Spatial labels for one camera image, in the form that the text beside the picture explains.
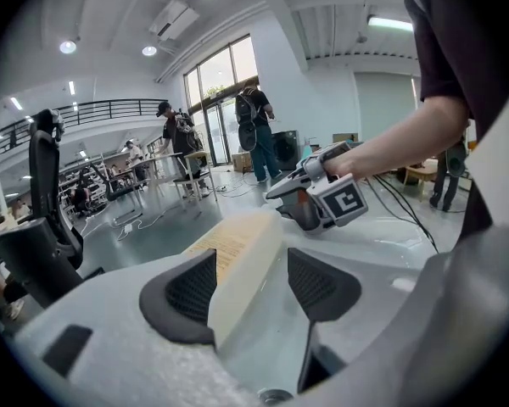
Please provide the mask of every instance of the black office chair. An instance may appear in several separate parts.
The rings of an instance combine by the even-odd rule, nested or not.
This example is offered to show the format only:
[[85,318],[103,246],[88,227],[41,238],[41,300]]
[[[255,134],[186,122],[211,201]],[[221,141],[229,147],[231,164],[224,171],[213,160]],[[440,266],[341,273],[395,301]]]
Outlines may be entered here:
[[33,220],[0,232],[0,257],[20,290],[24,288],[44,308],[83,281],[76,272],[83,261],[83,238],[66,225],[59,207],[59,117],[49,109],[33,116],[29,146]]
[[139,188],[141,184],[134,184],[127,187],[122,188],[113,188],[111,185],[113,182],[117,181],[118,178],[106,178],[100,170],[98,170],[98,167],[96,167],[93,163],[90,163],[90,166],[92,169],[96,172],[96,174],[102,179],[103,183],[105,184],[105,197],[110,201],[113,202],[114,200],[125,196],[127,194],[130,195],[132,204],[134,206],[133,209],[130,211],[124,213],[123,215],[120,215],[119,217],[115,217],[113,219],[112,227],[120,227],[125,225],[126,223],[130,223],[131,221],[137,219],[138,217],[141,217],[143,215],[143,205],[142,200],[139,197]]

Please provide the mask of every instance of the fluorescent light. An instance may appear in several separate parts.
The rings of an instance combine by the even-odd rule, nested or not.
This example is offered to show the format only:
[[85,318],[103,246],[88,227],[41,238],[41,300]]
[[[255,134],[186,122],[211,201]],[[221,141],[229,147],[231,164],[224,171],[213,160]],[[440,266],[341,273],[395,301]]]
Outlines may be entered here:
[[11,102],[14,104],[14,106],[18,109],[18,110],[22,110],[23,108],[20,106],[19,104],[19,101],[17,101],[17,98],[16,97],[11,97],[10,98]]
[[76,50],[76,43],[73,41],[64,41],[60,44],[60,51],[64,54],[72,54]]
[[156,54],[156,47],[145,47],[142,53],[144,56],[154,56]]
[[388,18],[371,17],[367,21],[368,25],[376,27],[388,27],[390,29],[398,29],[401,31],[413,31],[413,24],[405,21],[389,20]]

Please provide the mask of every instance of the black shirt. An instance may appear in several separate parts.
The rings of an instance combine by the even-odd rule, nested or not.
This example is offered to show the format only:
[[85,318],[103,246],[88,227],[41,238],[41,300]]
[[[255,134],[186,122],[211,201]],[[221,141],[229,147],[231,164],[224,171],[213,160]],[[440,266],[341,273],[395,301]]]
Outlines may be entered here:
[[264,111],[264,106],[270,103],[268,98],[266,98],[266,95],[262,91],[254,89],[253,87],[247,87],[243,90],[242,95],[249,97],[253,102],[254,107],[258,110],[258,116],[253,119],[254,125],[269,125],[266,112]]
[[[406,0],[421,69],[421,100],[462,98],[483,138],[509,98],[509,0]],[[492,224],[475,184],[460,239]]]
[[193,120],[187,114],[178,114],[175,118],[168,118],[164,124],[162,137],[171,139],[171,146],[175,153],[191,153],[196,150],[196,140],[193,133],[186,133],[177,130],[177,120],[182,118],[186,125],[194,128]]

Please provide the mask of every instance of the window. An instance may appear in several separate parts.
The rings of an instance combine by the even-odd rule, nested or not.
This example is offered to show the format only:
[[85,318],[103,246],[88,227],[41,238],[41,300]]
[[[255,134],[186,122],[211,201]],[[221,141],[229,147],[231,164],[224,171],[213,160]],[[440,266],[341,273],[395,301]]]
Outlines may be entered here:
[[253,43],[247,36],[227,45],[185,75],[188,106],[257,74]]
[[202,93],[204,98],[234,84],[230,48],[222,50],[208,61],[200,65]]
[[192,70],[187,75],[188,86],[188,99],[190,104],[197,104],[200,102],[200,87],[198,83],[198,71]]
[[258,74],[250,36],[232,45],[232,56],[236,65],[238,81],[247,80]]

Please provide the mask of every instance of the air conditioner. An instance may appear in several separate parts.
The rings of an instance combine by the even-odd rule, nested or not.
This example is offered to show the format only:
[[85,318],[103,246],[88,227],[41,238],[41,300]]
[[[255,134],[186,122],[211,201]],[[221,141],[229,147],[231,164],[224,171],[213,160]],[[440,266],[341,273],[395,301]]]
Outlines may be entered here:
[[158,36],[161,41],[177,39],[198,17],[199,14],[185,3],[172,0],[153,21],[149,31]]

